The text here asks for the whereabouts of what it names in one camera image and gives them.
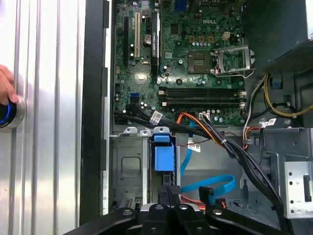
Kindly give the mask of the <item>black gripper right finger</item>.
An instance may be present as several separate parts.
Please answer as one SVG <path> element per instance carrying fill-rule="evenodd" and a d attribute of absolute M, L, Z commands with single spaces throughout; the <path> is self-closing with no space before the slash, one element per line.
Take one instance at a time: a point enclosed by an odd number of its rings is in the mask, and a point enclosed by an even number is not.
<path fill-rule="evenodd" d="M 249 217 L 228 210 L 221 201 L 213 202 L 209 197 L 214 190 L 201 186 L 200 201 L 205 213 L 194 210 L 189 204 L 177 204 L 173 208 L 175 222 L 170 226 L 175 234 L 184 235 L 287 235 L 288 233 Z"/>

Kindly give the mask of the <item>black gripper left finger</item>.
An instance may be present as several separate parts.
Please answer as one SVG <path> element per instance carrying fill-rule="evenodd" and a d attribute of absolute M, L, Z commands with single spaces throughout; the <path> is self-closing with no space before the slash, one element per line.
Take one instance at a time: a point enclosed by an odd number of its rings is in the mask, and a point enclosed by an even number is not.
<path fill-rule="evenodd" d="M 118 208 L 66 234 L 167 235 L 171 212 L 170 195 L 170 187 L 162 186 L 158 191 L 158 203 L 145 204 L 140 212 L 128 207 Z"/>

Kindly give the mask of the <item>person's hand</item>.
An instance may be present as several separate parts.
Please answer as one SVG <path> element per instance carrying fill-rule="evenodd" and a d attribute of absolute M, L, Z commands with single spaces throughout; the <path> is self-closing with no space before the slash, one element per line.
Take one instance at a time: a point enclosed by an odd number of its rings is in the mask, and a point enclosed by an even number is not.
<path fill-rule="evenodd" d="M 19 97 L 14 89 L 13 73 L 4 65 L 0 66 L 0 103 L 8 105 L 9 101 L 18 103 Z"/>

